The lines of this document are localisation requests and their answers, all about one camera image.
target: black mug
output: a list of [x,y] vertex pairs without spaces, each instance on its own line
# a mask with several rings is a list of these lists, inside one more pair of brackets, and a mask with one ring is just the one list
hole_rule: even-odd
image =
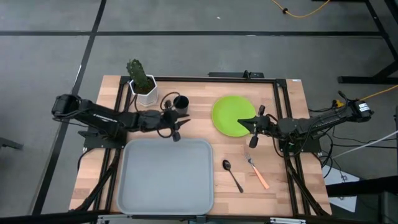
[[186,96],[178,96],[174,98],[173,104],[178,114],[184,115],[188,112],[189,100]]

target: gray tray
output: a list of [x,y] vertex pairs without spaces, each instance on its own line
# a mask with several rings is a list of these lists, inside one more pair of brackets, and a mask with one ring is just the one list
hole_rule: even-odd
[[213,150],[202,139],[127,143],[116,204],[128,215],[202,215],[213,207]]

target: gray floor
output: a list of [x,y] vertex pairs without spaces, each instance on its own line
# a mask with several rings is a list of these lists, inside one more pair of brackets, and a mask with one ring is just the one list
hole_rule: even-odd
[[[99,30],[376,30],[364,4],[332,2],[313,17],[298,20],[284,16],[266,0],[133,2],[108,1]],[[321,4],[305,0],[280,3],[296,14],[304,14]],[[372,3],[398,47],[398,25],[383,1]],[[1,0],[0,30],[91,30],[99,5],[99,0],[30,3]],[[25,215],[30,211],[58,128],[50,115],[53,101],[57,95],[71,90],[87,40],[87,37],[0,37],[0,136],[24,144],[23,151],[0,150],[0,217]],[[129,58],[139,58],[147,73],[158,76],[204,77],[208,72],[250,70],[264,72],[267,78],[300,78],[308,106],[313,109],[329,106],[338,97],[338,90],[349,98],[360,98],[388,88],[387,85],[339,85],[336,78],[370,76],[392,62],[391,53],[380,38],[97,37],[79,95],[95,101],[102,76],[127,75],[125,64]],[[336,128],[336,135],[365,141],[393,132],[397,92],[373,98],[369,105],[376,112],[370,122],[342,124]],[[83,144],[77,135],[79,129],[68,128],[44,213],[68,209]],[[335,143],[353,142],[335,140]],[[328,149],[327,140],[322,144]],[[335,147],[334,153],[344,150],[347,148]],[[339,163],[344,171],[365,179],[397,174],[393,149],[363,149],[341,157]],[[344,215],[335,208],[333,211]],[[361,214],[357,217],[368,218]]]

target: metal spoon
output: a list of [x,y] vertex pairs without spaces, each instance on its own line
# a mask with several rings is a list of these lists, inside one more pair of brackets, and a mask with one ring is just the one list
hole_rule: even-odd
[[223,167],[225,170],[228,170],[229,173],[232,175],[232,178],[235,180],[236,186],[238,186],[239,192],[243,193],[243,188],[239,185],[238,181],[236,181],[234,175],[231,172],[231,164],[229,163],[228,160],[223,160]]

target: white plant pot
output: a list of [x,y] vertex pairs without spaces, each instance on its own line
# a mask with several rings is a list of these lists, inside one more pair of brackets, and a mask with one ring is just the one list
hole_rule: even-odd
[[153,75],[147,75],[148,78],[151,78],[152,81],[154,81],[155,83],[155,87],[152,89],[152,91],[150,91],[148,94],[146,95],[142,95],[142,94],[138,94],[135,93],[134,90],[132,89],[133,84],[134,84],[134,80],[131,80],[129,82],[130,85],[130,89],[133,95],[138,95],[137,96],[137,101],[142,104],[143,106],[147,107],[147,106],[151,106],[156,104],[157,102],[157,84],[155,82],[155,78]]

